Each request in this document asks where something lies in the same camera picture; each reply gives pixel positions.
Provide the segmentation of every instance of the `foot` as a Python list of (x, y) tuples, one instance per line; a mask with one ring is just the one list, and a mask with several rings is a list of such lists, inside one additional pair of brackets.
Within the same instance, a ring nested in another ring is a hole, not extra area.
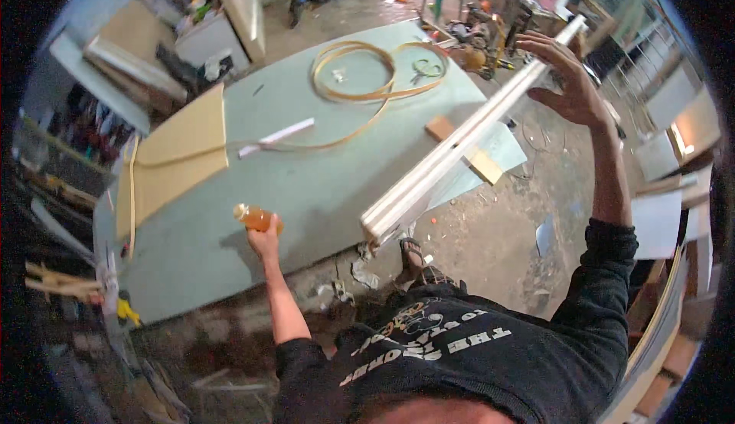
[(421, 270), (426, 266), (421, 254), (421, 246), (408, 240), (400, 242), (400, 256), (403, 262), (403, 271), (396, 278), (397, 284), (415, 281)]

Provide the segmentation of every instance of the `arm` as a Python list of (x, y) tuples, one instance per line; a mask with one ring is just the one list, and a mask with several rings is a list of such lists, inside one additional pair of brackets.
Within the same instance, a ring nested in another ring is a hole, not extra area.
[(278, 260), (277, 225), (278, 217), (273, 215), (271, 226), (266, 232), (248, 230), (248, 241), (263, 264), (265, 288), (268, 291), (268, 303), (271, 305), (273, 340), (278, 346), (292, 339), (311, 339), (312, 334), (281, 272)]
[(533, 88), (530, 98), (575, 124), (590, 128), (595, 155), (593, 218), (587, 251), (572, 276), (566, 299), (551, 319), (569, 343), (597, 367), (611, 387), (627, 360), (626, 307), (633, 256), (638, 246), (630, 198), (612, 117), (574, 53), (540, 34), (519, 35), (518, 46), (550, 63), (564, 78), (562, 94)]
[(566, 46), (545, 35), (518, 35), (518, 47), (550, 63), (564, 78), (562, 94), (532, 88), (530, 98), (550, 107), (575, 124), (590, 128), (595, 155), (595, 194), (593, 218), (631, 227), (628, 181), (622, 166), (620, 141), (614, 122), (581, 63)]

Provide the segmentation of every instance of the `left hand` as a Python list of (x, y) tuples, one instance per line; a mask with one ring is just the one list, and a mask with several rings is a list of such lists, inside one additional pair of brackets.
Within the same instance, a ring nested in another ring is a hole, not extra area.
[(531, 88), (528, 97), (551, 108), (567, 121), (583, 124), (590, 130), (610, 128), (612, 117), (574, 52), (553, 38), (536, 32), (519, 34), (518, 47), (551, 65), (564, 79), (562, 94), (545, 88)]
[(278, 222), (278, 215), (272, 214), (271, 224), (266, 232), (248, 229), (248, 242), (263, 263), (273, 260), (278, 262)]

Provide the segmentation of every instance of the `bottle cap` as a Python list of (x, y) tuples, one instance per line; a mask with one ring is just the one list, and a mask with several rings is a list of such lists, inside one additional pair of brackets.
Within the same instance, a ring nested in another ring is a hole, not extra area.
[(238, 204), (232, 209), (232, 216), (235, 218), (235, 220), (239, 220), (245, 216), (245, 213), (247, 211), (248, 210), (244, 204)]

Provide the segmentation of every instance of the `clothes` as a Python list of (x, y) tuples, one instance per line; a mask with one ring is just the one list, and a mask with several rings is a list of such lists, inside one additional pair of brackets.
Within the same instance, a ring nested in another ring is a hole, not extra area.
[(551, 321), (450, 284), (412, 288), (386, 318), (340, 333), (327, 360), (310, 339), (276, 347), (274, 422), (355, 422), (405, 394), (484, 401), (520, 422), (590, 422), (626, 369), (632, 228), (590, 219), (587, 252)]

